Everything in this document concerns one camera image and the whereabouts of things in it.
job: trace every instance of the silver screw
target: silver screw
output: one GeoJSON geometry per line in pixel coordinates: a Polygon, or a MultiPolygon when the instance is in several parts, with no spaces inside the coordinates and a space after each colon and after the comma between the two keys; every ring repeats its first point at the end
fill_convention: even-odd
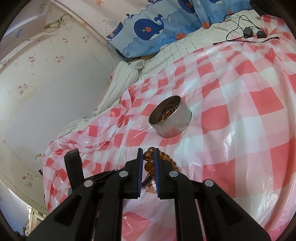
{"type": "Polygon", "coordinates": [[[177,171],[170,171],[168,174],[170,175],[170,177],[177,177],[179,175],[177,171]]]}
{"type": "Polygon", "coordinates": [[[127,171],[121,171],[119,173],[119,176],[121,176],[121,177],[127,177],[128,176],[128,172],[127,171]]]}
{"type": "Polygon", "coordinates": [[[94,184],[94,182],[91,180],[87,180],[84,182],[84,186],[87,188],[91,187],[93,184],[94,184]]]}
{"type": "Polygon", "coordinates": [[[212,180],[208,179],[208,180],[205,180],[205,185],[207,187],[212,187],[214,185],[214,182],[212,180]]]}

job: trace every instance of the red and white checkered tablecloth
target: red and white checkered tablecloth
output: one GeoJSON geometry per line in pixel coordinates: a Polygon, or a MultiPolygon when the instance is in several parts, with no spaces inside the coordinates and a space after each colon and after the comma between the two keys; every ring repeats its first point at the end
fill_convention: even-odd
{"type": "MultiPolygon", "coordinates": [[[[139,147],[155,146],[190,179],[214,180],[275,240],[296,210],[296,42],[282,19],[262,20],[269,37],[280,40],[196,50],[129,86],[120,105],[83,131],[51,142],[43,165],[48,210],[67,197],[69,150],[79,148],[88,177],[121,168],[139,147]],[[182,97],[192,120],[165,139],[148,117],[172,95],[182,97]]],[[[173,200],[144,190],[124,203],[122,240],[176,240],[173,200]]]]}

